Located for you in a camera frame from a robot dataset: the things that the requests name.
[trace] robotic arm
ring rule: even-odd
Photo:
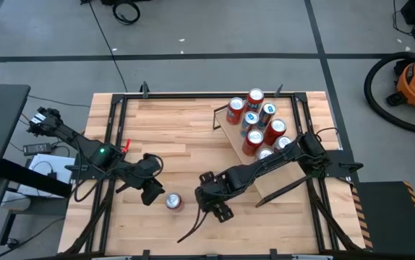
[[[80,160],[86,159],[89,166],[100,173],[111,174],[122,180],[124,185],[116,191],[117,193],[129,187],[143,189],[141,197],[145,205],[150,205],[159,194],[164,193],[163,186],[153,177],[154,172],[162,170],[156,159],[159,157],[144,154],[143,159],[137,163],[126,162],[126,154],[118,147],[98,140],[89,140],[64,125],[56,109],[39,108],[29,125],[28,132],[36,136],[60,138],[79,152]]]
[[[256,178],[291,162],[298,162],[306,175],[285,187],[286,192],[296,188],[311,177],[321,178],[327,166],[331,164],[317,136],[302,134],[278,152],[250,165],[233,166],[218,175],[214,175],[212,172],[203,173],[200,176],[201,185],[194,191],[197,203],[203,212],[212,212],[219,222],[230,220],[234,217],[234,214],[226,201],[244,193]],[[315,204],[320,210],[341,243],[347,250],[361,250],[334,220],[317,195],[315,187],[313,185],[309,187],[311,203]]]

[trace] red soda can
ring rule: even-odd
[[[264,136],[259,130],[251,130],[243,142],[243,152],[247,156],[254,156],[257,149],[262,145]]]
[[[257,122],[257,127],[264,129],[270,120],[272,120],[273,115],[277,112],[277,107],[272,103],[266,103],[262,107],[259,113],[259,122]]]
[[[241,114],[243,113],[243,108],[244,103],[241,98],[234,97],[230,99],[227,110],[227,122],[233,125],[238,124],[241,119]]]
[[[254,111],[258,112],[262,102],[264,101],[264,92],[260,89],[252,89],[249,91],[248,97],[246,99],[246,112]]]
[[[291,140],[291,138],[287,136],[278,137],[275,141],[275,144],[273,144],[273,151],[277,152],[278,150],[285,148],[287,144],[290,144],[292,142],[293,140]]]
[[[269,123],[264,132],[264,143],[272,145],[278,137],[286,132],[286,123],[281,119],[274,119]]]

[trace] orange vacuum cleaner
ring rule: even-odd
[[[415,125],[405,122],[382,108],[372,94],[372,81],[376,73],[387,63],[400,60],[394,67],[394,72],[399,76],[397,82],[397,92],[386,98],[388,105],[397,106],[402,104],[410,104],[415,106],[415,53],[399,52],[389,55],[388,57],[378,61],[369,71],[364,83],[365,98],[369,106],[379,116],[386,121],[399,126],[405,130],[415,132]]]

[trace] wooden tabletop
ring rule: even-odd
[[[94,95],[86,137],[104,140],[111,96],[111,93]],[[325,93],[308,92],[307,96],[315,130],[332,126]],[[271,101],[280,107],[282,100]],[[279,254],[317,253],[305,184],[260,208],[255,208],[255,204],[264,194],[251,186],[244,194],[227,202],[235,214],[233,219],[220,224],[213,214],[209,214],[195,234],[176,243],[194,224],[197,214],[194,189],[200,184],[199,175],[207,171],[219,173],[241,164],[225,133],[221,129],[212,130],[213,110],[227,102],[228,99],[223,98],[128,102],[123,143],[127,139],[132,142],[126,160],[137,162],[146,152],[160,155],[164,160],[164,171],[157,179],[164,185],[166,193],[181,194],[184,208],[180,212],[167,209],[165,196],[159,196],[150,206],[145,206],[141,202],[141,191],[133,188],[115,194],[106,255],[142,255],[145,249],[152,255],[269,254],[270,248],[276,248]],[[119,111],[120,107],[116,109],[111,140],[116,139]],[[334,132],[327,131],[322,138],[328,146],[338,147]],[[283,176],[274,178],[283,182]],[[87,181],[81,186],[80,195],[93,183]],[[261,187],[266,189],[271,185],[262,184]],[[349,185],[327,178],[327,188],[333,216],[353,242],[364,247]],[[59,252],[70,247],[87,224],[92,201],[93,195],[81,203],[73,199],[69,202]],[[322,224],[325,243],[330,248],[324,220]],[[98,248],[99,236],[100,232],[95,232],[94,249]]]

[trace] gray floor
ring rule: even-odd
[[[405,1],[397,1],[400,8]],[[188,53],[317,53],[302,0],[153,0],[139,4],[142,19],[120,25],[111,8],[94,1],[104,33],[116,55]],[[391,0],[312,0],[326,53],[415,51],[409,36],[392,28]],[[403,18],[398,25],[408,28]],[[88,5],[78,0],[4,0],[0,8],[0,56],[99,56],[108,49]],[[364,163],[361,181],[410,181],[415,188],[415,134],[377,117],[363,96],[363,82],[376,60],[329,60],[338,102],[354,157]],[[143,80],[154,91],[327,90],[315,58],[239,58],[118,61],[129,91]],[[375,79],[380,97],[392,91],[390,69]],[[70,103],[90,103],[94,92],[122,92],[112,61],[1,62],[0,83],[28,84],[31,94]],[[39,106],[58,108],[64,120],[83,129],[88,110],[29,99],[24,113]],[[415,111],[394,111],[415,122]],[[17,126],[17,146],[36,139]],[[24,163],[9,147],[6,158]],[[26,239],[55,217],[19,218],[12,237]],[[3,259],[49,256],[56,252],[61,223]]]

